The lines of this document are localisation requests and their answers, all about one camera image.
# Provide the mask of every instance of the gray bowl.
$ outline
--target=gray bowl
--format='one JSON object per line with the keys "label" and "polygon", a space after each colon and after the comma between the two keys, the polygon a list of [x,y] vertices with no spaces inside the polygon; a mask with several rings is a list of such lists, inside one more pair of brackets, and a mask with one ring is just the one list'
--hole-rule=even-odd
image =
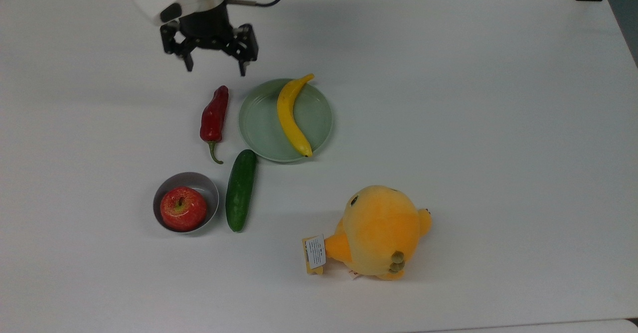
{"label": "gray bowl", "polygon": [[[173,188],[180,186],[190,187],[197,192],[200,192],[201,196],[203,196],[203,199],[206,201],[206,217],[199,226],[197,226],[195,229],[192,229],[191,231],[178,231],[177,229],[168,227],[164,223],[160,212],[160,204],[162,198],[164,198],[164,195],[166,195]],[[177,233],[188,234],[201,230],[201,228],[203,228],[215,215],[218,206],[219,191],[217,190],[217,186],[215,186],[215,184],[208,177],[197,172],[178,173],[175,176],[164,181],[164,183],[159,186],[157,192],[155,192],[155,198],[153,199],[153,211],[155,212],[155,218],[158,220],[159,224],[161,224],[162,227],[168,229],[169,231]]]}

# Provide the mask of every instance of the white label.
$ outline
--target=white label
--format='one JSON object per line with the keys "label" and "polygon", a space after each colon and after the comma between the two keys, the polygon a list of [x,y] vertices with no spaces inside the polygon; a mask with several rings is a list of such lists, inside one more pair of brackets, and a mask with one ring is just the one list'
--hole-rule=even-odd
{"label": "white label", "polygon": [[349,270],[348,274],[350,274],[352,279],[357,278],[358,276],[361,276],[360,274],[358,274],[357,272],[353,271],[353,270]]}
{"label": "white label", "polygon": [[306,241],[306,254],[308,255],[308,263],[310,269],[316,269],[325,265],[325,245],[323,244],[323,235],[319,235]]}

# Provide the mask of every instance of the yellow plush toy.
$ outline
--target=yellow plush toy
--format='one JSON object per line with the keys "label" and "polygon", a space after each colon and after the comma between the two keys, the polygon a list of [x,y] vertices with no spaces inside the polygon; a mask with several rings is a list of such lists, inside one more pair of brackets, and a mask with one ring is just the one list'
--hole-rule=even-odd
{"label": "yellow plush toy", "polygon": [[394,280],[428,233],[432,218],[408,197],[385,186],[369,186],[348,202],[334,235],[325,240],[326,257],[353,271]]}

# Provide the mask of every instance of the red apple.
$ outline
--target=red apple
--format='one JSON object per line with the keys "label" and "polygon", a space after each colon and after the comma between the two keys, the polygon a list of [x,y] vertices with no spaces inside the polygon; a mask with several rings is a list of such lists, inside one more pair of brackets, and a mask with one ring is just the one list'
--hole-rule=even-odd
{"label": "red apple", "polygon": [[159,204],[164,224],[177,231],[191,231],[206,218],[206,201],[190,187],[176,187]]}

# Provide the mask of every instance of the banana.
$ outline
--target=banana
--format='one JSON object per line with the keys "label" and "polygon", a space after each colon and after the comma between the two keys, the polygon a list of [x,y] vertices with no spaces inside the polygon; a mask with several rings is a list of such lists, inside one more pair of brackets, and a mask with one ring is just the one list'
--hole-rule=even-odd
{"label": "banana", "polygon": [[277,115],[280,119],[283,132],[286,134],[290,144],[295,148],[299,154],[309,158],[313,155],[310,142],[306,139],[305,135],[297,126],[295,117],[292,114],[292,109],[295,106],[295,100],[299,96],[299,92],[308,81],[314,79],[315,76],[308,74],[301,79],[294,79],[289,81],[280,91],[277,98]]}

